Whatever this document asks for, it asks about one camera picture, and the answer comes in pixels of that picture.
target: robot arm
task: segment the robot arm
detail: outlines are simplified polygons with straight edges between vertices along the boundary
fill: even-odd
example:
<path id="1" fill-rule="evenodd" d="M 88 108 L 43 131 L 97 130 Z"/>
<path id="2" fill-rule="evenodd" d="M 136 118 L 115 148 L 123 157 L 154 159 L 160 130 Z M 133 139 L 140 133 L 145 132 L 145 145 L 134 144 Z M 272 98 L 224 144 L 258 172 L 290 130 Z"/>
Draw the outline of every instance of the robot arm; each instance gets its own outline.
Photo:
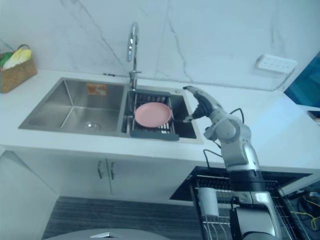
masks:
<path id="1" fill-rule="evenodd" d="M 225 112 L 208 93 L 194 86 L 183 89 L 190 91 L 199 103 L 184 121 L 208 117 L 212 125 L 206 128 L 204 136 L 221 143 L 221 155 L 231 181 L 232 201 L 239 206 L 230 211 L 233 239 L 281 240 L 276 210 L 270 193 L 266 191 L 259 161 L 251 145 L 250 128 Z"/>

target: cabinet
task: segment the cabinet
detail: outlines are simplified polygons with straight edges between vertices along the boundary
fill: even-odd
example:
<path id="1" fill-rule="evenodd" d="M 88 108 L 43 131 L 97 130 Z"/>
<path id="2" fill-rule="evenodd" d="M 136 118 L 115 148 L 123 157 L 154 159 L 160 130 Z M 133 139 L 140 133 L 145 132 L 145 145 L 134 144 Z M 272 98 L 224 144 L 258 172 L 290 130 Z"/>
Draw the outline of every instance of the cabinet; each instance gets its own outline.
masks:
<path id="1" fill-rule="evenodd" d="M 170 159 L 106 159 L 35 152 L 16 154 L 59 196 L 164 203 L 199 165 Z"/>
<path id="2" fill-rule="evenodd" d="M 106 159 L 38 152 L 16 154 L 59 196 L 101 199 L 111 194 Z"/>
<path id="3" fill-rule="evenodd" d="M 164 202 L 197 165 L 194 162 L 150 159 L 108 159 L 112 194 L 119 197 Z"/>
<path id="4" fill-rule="evenodd" d="M 14 153 L 0 156 L 0 239 L 42 239 L 57 198 Z"/>

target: wall outlet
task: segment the wall outlet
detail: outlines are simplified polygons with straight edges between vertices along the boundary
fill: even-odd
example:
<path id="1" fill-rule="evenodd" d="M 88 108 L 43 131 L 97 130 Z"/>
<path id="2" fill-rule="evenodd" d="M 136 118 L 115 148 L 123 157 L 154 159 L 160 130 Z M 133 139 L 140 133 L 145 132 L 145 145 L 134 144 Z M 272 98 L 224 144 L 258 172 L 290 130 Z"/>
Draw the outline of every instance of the wall outlet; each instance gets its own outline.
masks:
<path id="1" fill-rule="evenodd" d="M 295 60 L 268 54 L 262 55 L 256 62 L 256 66 L 259 69 L 265 69 L 284 74 L 291 73 L 295 69 L 297 64 L 298 62 Z"/>

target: dish rack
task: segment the dish rack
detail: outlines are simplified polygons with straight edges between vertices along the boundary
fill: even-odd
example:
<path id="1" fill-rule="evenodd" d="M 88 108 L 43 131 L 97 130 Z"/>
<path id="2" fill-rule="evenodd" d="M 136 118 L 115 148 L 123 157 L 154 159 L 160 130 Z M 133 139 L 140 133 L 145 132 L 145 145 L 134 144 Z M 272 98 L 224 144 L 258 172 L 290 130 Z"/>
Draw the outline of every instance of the dish rack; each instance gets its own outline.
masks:
<path id="1" fill-rule="evenodd" d="M 270 192 L 280 222 L 283 240 L 303 240 L 304 231 L 300 220 L 292 215 L 293 207 L 286 196 L 279 193 L 277 181 L 266 180 L 265 186 Z M 199 206 L 198 189 L 213 188 L 216 190 L 219 216 L 202 216 Z M 203 240 L 232 240 L 230 231 L 229 210 L 231 209 L 232 191 L 228 177 L 196 175 L 190 183 L 193 204 L 196 209 Z"/>
<path id="2" fill-rule="evenodd" d="M 172 110 L 173 108 L 170 96 L 171 94 L 165 91 L 137 89 L 133 95 L 133 116 L 135 115 L 138 107 L 151 102 L 165 104 Z M 152 128 L 141 126 L 133 117 L 130 135 L 134 138 L 161 139 L 169 141 L 179 140 L 179 135 L 175 132 L 173 113 L 171 119 L 166 124 Z"/>

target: stainless steel sink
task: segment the stainless steel sink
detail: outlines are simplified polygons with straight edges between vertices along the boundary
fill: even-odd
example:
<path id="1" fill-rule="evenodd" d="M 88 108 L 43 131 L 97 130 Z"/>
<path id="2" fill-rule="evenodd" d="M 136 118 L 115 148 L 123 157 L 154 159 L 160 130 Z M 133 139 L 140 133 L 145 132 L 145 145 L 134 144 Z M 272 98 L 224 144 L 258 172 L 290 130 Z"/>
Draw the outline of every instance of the stainless steel sink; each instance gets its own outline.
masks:
<path id="1" fill-rule="evenodd" d="M 172 129 L 179 141 L 201 142 L 195 122 L 180 121 L 192 112 L 182 89 L 142 86 L 139 90 L 170 93 Z M 130 138 L 132 93 L 126 84 L 61 78 L 19 128 Z"/>
<path id="2" fill-rule="evenodd" d="M 127 91 L 124 84 L 62 78 L 19 128 L 117 136 Z"/>

